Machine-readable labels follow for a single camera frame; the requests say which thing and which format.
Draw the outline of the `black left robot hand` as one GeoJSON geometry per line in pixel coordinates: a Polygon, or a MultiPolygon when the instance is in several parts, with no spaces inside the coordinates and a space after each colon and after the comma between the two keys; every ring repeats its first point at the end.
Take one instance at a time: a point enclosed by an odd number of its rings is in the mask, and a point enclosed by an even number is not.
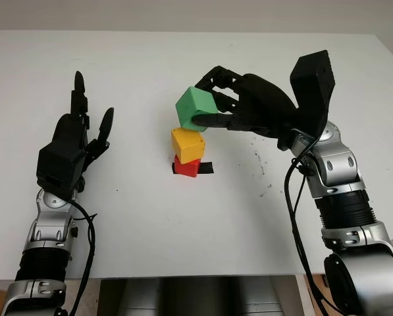
{"type": "Polygon", "coordinates": [[[73,191],[81,192],[84,189],[82,174],[109,148],[108,137],[113,126],[114,112],[112,107],[106,110],[98,137],[88,141],[88,98],[85,96],[84,77],[80,71],[76,71],[70,112],[59,119],[53,135],[53,141],[59,146],[56,149],[58,157],[55,172],[58,184],[54,189],[59,197],[69,199],[73,191]]]}

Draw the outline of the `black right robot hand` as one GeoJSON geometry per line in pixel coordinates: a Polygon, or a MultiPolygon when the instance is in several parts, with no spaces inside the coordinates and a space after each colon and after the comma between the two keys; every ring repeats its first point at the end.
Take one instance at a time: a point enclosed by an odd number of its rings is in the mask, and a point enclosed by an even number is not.
{"type": "Polygon", "coordinates": [[[292,147],[296,106],[276,85],[254,74],[239,75],[216,66],[196,88],[212,94],[218,113],[194,115],[194,124],[274,138],[282,151],[292,147]]]}

